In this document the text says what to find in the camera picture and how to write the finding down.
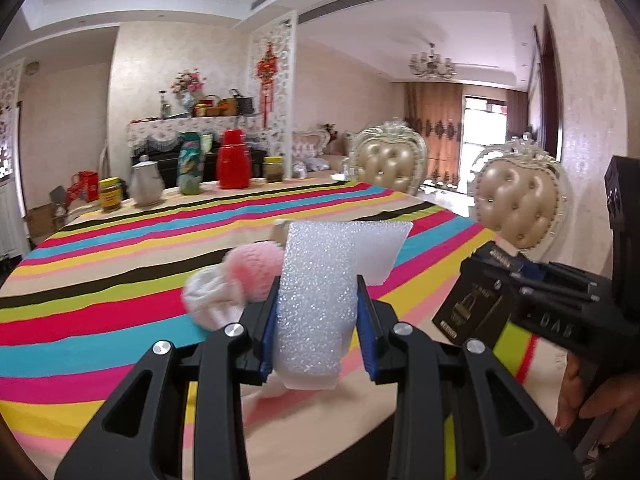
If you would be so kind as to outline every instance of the pink knitted ball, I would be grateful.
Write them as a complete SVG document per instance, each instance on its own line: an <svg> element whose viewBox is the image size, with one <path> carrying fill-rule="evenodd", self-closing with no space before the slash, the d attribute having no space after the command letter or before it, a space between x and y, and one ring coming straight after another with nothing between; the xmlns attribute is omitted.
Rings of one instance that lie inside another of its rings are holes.
<svg viewBox="0 0 640 480"><path fill-rule="evenodd" d="M282 272L284 249L271 241L241 245L231 249L224 262L227 277L241 283L248 301L264 301Z"/></svg>

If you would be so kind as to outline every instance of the striped tablecloth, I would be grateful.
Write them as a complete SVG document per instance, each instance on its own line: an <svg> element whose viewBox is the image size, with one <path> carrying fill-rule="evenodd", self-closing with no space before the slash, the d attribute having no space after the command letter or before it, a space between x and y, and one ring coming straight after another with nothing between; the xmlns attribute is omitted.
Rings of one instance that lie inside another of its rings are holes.
<svg viewBox="0 0 640 480"><path fill-rule="evenodd" d="M469 219L381 187L305 180L183 197L147 210L89 213L42 243L0 290L0 413L50 478L75 437L157 340L176 346L206 333L185 314L180 288L239 244L265 240L276 218L409 220L414 226L373 298L442 339L430 323L462 261L494 233ZM507 326L496 354L519 380L534 341ZM191 475L194 388L185 437ZM393 385L374 386L357 340L332 391L263 399L245 422L252 478L287 480L324 463L387 418ZM450 438L451 428L447 428ZM448 471L453 473L451 457Z"/></svg>

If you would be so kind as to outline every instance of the silver screw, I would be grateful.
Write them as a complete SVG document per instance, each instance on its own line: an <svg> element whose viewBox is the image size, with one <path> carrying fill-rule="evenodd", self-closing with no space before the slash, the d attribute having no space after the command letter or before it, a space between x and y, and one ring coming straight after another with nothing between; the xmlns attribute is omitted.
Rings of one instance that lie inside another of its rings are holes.
<svg viewBox="0 0 640 480"><path fill-rule="evenodd" d="M156 355L164 355L166 354L169 350L171 350L171 343L169 343L168 341L157 341L156 344L154 345L154 354Z"/></svg>
<svg viewBox="0 0 640 480"><path fill-rule="evenodd" d="M409 335L413 331L414 327L408 323L400 322L394 325L394 334L396 335Z"/></svg>
<svg viewBox="0 0 640 480"><path fill-rule="evenodd" d="M470 339L466 342L466 349L472 354L481 354L486 349L486 346L479 339Z"/></svg>
<svg viewBox="0 0 640 480"><path fill-rule="evenodd" d="M242 326L240 323L231 323L225 326L225 334L227 334L229 337L237 337L239 335L242 335L243 333L244 326Z"/></svg>

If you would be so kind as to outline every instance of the white foam sheet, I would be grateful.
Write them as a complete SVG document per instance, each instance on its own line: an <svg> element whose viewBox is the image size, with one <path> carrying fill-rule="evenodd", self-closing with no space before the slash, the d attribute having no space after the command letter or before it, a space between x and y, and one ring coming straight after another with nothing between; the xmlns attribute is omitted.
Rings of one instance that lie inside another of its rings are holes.
<svg viewBox="0 0 640 480"><path fill-rule="evenodd" d="M410 229L410 222L290 225L273 357L287 388L335 387L356 321L356 275L382 284Z"/></svg>

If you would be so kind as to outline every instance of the white pitcher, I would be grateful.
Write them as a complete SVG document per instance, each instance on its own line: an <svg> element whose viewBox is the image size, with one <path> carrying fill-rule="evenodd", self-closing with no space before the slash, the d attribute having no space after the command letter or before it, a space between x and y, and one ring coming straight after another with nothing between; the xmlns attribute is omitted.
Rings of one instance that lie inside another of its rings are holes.
<svg viewBox="0 0 640 480"><path fill-rule="evenodd" d="M133 167L133 176L129 192L136 205L152 205L160 201L164 180L158 171L158 163L142 155L140 162Z"/></svg>

